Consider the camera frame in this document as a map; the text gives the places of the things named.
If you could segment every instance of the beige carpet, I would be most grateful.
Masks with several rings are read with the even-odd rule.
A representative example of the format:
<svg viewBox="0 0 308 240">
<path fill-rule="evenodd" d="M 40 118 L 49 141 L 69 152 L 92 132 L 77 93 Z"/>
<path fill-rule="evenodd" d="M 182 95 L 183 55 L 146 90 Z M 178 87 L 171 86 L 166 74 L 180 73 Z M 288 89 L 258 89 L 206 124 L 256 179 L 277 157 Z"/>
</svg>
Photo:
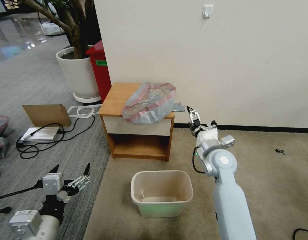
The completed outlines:
<svg viewBox="0 0 308 240">
<path fill-rule="evenodd" d="M 295 228 L 308 229 L 308 134 L 219 131 L 221 137 L 227 134 L 236 139 L 230 149 L 238 162 L 235 178 L 245 192 L 257 239 L 289 240 Z M 194 145 L 188 129 L 174 129 L 169 163 L 110 158 L 84 239 L 219 239 L 214 179 L 193 170 Z M 276 148 L 286 155 L 276 153 Z M 194 197 L 179 217 L 140 215 L 130 197 L 130 181 L 135 173 L 147 170 L 189 174 Z M 308 234 L 299 236 L 297 240 L 308 239 Z"/>
</svg>

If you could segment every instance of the white plastic wastebasket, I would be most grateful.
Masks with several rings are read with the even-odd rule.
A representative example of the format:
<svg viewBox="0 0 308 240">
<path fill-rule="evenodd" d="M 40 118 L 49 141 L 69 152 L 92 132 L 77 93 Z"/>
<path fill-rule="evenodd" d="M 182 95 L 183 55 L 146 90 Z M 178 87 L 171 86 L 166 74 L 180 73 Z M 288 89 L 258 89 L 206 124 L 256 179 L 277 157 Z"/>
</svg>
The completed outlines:
<svg viewBox="0 0 308 240">
<path fill-rule="evenodd" d="M 193 198 L 193 188 L 183 171 L 138 172 L 132 178 L 131 197 L 143 217 L 177 217 Z"/>
</svg>

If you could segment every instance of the trash can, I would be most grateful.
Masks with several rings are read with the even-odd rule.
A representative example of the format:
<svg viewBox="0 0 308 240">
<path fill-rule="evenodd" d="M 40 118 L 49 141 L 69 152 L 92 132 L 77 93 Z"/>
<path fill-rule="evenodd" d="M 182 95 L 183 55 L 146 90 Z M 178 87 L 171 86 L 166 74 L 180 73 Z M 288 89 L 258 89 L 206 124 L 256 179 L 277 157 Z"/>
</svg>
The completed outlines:
<svg viewBox="0 0 308 240">
<path fill-rule="evenodd" d="M 103 103 L 112 85 L 102 40 L 87 50 L 86 54 L 91 58 L 96 83 Z"/>
<path fill-rule="evenodd" d="M 131 198 L 143 217 L 177 217 L 193 198 L 191 179 L 178 170 L 138 172 L 132 178 Z"/>
</svg>

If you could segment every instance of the green label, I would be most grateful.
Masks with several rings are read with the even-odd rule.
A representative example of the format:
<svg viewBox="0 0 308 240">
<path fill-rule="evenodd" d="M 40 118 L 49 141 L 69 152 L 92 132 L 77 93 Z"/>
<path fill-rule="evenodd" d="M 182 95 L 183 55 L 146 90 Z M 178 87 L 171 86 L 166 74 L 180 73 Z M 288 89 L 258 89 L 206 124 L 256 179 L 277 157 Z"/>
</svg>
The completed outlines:
<svg viewBox="0 0 308 240">
<path fill-rule="evenodd" d="M 95 62 L 97 66 L 107 66 L 106 60 L 96 60 Z"/>
</svg>

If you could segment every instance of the white drawer front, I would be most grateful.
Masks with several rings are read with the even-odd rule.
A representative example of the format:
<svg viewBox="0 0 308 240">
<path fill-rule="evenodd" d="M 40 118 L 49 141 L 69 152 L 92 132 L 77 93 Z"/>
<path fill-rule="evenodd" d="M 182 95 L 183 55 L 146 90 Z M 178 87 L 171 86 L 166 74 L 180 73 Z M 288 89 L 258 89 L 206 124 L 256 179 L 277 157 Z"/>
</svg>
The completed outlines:
<svg viewBox="0 0 308 240">
<path fill-rule="evenodd" d="M 122 117 L 103 116 L 103 120 L 107 133 L 169 136 L 171 130 L 170 118 L 153 124 L 130 123 Z"/>
</svg>

